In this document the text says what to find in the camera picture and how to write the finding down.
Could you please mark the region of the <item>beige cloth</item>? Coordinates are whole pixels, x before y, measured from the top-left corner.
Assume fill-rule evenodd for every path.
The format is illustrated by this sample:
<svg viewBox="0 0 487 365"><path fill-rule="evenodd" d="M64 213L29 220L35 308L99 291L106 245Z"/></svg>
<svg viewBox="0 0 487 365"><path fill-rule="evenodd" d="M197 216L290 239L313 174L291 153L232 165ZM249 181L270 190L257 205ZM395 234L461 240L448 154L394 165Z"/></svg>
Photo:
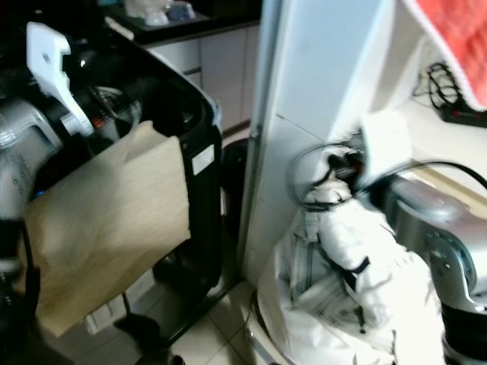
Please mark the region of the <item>beige cloth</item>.
<svg viewBox="0 0 487 365"><path fill-rule="evenodd" d="M180 140L137 125L31 202L36 316L62 336L190 237Z"/></svg>

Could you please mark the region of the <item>white container on counter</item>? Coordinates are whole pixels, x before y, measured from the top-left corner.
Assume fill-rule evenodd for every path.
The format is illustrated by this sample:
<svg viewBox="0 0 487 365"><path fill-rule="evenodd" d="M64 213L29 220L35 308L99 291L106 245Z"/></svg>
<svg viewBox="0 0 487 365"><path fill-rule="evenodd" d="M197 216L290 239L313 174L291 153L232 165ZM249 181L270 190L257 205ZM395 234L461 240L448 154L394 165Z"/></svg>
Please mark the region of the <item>white container on counter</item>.
<svg viewBox="0 0 487 365"><path fill-rule="evenodd" d="M146 27L164 27L170 24L167 11L173 0L125 0L126 15L140 20Z"/></svg>

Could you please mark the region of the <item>white kitchen cabinets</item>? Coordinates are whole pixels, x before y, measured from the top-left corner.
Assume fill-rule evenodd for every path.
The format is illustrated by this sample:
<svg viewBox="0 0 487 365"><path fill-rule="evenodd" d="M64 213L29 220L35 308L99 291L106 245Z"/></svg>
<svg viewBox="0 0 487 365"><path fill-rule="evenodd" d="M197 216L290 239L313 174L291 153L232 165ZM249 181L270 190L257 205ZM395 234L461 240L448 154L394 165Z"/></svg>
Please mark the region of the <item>white kitchen cabinets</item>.
<svg viewBox="0 0 487 365"><path fill-rule="evenodd" d="M260 25L156 46L156 53L195 86L205 91L221 111L224 135L247 128L253 108L253 79Z"/></svg>

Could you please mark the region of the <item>black bin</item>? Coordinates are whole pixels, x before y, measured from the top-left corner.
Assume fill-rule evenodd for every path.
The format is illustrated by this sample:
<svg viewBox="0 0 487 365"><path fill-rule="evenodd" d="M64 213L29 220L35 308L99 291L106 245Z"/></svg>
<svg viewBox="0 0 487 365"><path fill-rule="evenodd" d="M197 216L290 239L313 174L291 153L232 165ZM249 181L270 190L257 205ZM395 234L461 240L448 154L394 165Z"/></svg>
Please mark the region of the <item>black bin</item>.
<svg viewBox="0 0 487 365"><path fill-rule="evenodd" d="M240 280L247 281L244 270L243 254L246 247L241 241L241 208L243 208L244 187L246 187L246 170L248 157L248 140L233 141L222 149L221 188L224 194L224 227L233 241Z"/></svg>

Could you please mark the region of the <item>black power strip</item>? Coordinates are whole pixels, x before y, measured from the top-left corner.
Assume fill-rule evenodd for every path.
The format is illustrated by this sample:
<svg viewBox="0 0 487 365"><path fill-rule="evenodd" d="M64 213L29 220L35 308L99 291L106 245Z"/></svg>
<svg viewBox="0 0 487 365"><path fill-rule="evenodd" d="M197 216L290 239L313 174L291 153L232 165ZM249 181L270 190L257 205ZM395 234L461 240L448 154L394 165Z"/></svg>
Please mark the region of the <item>black power strip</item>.
<svg viewBox="0 0 487 365"><path fill-rule="evenodd" d="M448 124L487 129L487 112L475 111L466 107L466 105L460 105L459 108L453 108L452 106L437 108L436 114L443 122L448 122Z"/></svg>

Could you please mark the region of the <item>red towel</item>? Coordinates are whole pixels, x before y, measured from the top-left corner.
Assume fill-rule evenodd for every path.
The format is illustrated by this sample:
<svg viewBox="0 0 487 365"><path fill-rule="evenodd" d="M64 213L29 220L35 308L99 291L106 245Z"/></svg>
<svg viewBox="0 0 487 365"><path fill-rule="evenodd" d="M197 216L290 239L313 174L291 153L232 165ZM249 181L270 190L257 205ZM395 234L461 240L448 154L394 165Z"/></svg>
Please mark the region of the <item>red towel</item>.
<svg viewBox="0 0 487 365"><path fill-rule="evenodd" d="M487 0L401 0L458 71L460 87L487 102Z"/></svg>

